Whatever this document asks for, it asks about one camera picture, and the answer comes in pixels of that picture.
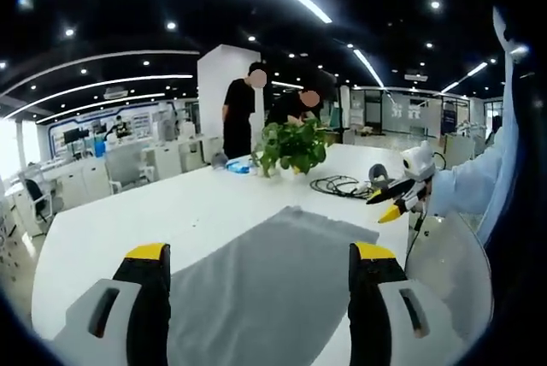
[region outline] white table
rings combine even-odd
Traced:
[[[62,329],[67,308],[97,280],[111,278],[123,257],[150,242],[171,245],[171,270],[177,272],[219,249],[286,205],[347,221],[379,233],[378,245],[404,265],[407,216],[379,224],[387,203],[315,192],[309,182],[335,174],[368,179],[383,163],[392,176],[403,173],[395,151],[333,145],[326,162],[302,180],[268,180],[211,167],[162,180],[59,214],[38,260],[32,291],[32,324],[43,338]],[[314,366],[349,364],[350,325],[340,322]]]

